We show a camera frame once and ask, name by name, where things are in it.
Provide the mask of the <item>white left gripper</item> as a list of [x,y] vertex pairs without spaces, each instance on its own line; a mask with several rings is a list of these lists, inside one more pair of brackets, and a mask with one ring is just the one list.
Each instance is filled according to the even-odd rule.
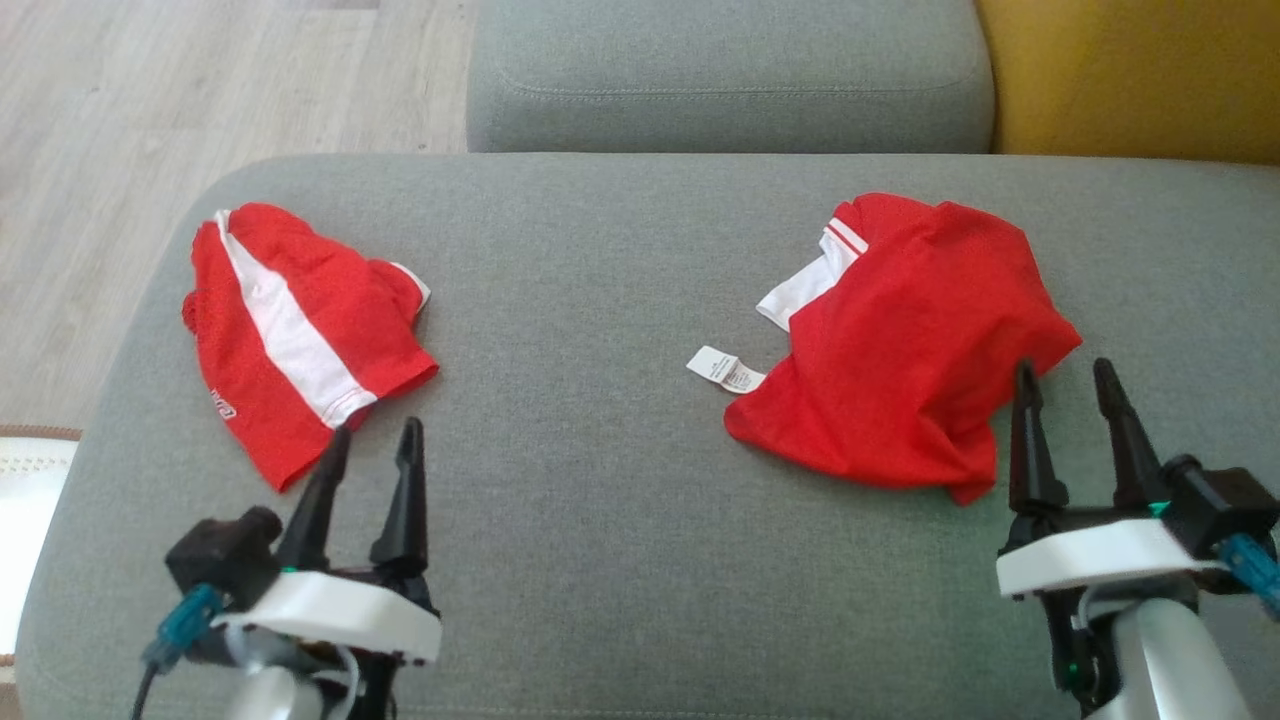
[[[351,429],[338,427],[314,465],[275,551],[283,573],[243,612],[221,612],[212,629],[242,674],[223,720],[401,720],[396,678],[434,664],[440,618],[402,592],[321,573],[337,489],[346,477]],[[404,420],[398,480],[369,560],[404,580],[429,568],[425,434]]]

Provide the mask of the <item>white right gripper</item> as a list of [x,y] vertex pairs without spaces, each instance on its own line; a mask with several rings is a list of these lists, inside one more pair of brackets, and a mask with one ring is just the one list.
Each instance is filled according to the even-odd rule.
[[[1106,357],[1093,363],[1108,424],[1114,507],[1161,512],[1170,489],[1125,388]],[[1041,418],[1033,363],[1014,373],[1009,507],[1056,512],[1070,502]],[[1000,593],[1037,598],[1051,638],[1055,685],[1084,717],[1229,717],[1233,674],[1199,614],[1201,591],[1169,574],[1176,550],[1156,519],[1126,519],[1052,534],[1004,553]]]

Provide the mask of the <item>red shorts with white stripe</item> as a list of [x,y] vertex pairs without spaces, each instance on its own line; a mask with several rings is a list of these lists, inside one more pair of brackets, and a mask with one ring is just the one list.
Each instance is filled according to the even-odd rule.
[[439,370],[415,327],[431,297],[264,202],[216,211],[191,246],[182,319],[218,414],[261,478],[288,491],[334,433]]

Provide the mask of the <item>red jersey with white sleeves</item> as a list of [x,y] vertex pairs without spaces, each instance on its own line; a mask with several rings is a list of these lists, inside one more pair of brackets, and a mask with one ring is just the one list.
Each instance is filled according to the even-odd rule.
[[724,428],[814,471],[968,506],[996,482],[991,418],[1080,346],[1027,234],[956,202],[864,193],[823,227],[820,256],[756,311],[788,336],[769,372],[709,346],[690,372],[733,393]]

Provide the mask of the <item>white rug with brown edge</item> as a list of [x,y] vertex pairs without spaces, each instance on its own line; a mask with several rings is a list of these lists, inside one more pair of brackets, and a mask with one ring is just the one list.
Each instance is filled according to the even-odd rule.
[[0,678],[15,665],[17,633],[38,556],[82,432],[0,424]]

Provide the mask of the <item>large yellow sofa back cushion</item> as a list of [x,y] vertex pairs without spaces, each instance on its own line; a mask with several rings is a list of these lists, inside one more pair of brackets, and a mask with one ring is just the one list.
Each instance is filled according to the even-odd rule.
[[1280,0],[975,0],[995,150],[1280,167]]

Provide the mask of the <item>grey sofa seat cushion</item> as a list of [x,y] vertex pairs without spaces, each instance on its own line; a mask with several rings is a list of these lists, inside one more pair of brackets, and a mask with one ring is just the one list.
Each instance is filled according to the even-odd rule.
[[485,0],[472,152],[986,154],[973,0]]

